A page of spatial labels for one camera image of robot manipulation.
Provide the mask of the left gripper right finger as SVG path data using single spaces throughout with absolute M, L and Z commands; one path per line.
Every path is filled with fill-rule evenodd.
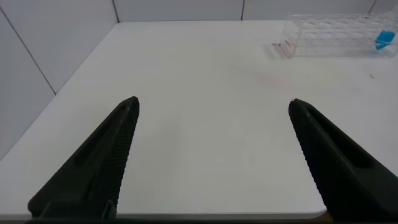
M 289 116 L 334 221 L 397 221 L 396 175 L 311 104 L 292 100 Z

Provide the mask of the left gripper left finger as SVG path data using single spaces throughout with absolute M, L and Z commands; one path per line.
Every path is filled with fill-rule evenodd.
M 132 96 L 112 110 L 31 198 L 33 218 L 115 218 L 139 108 Z

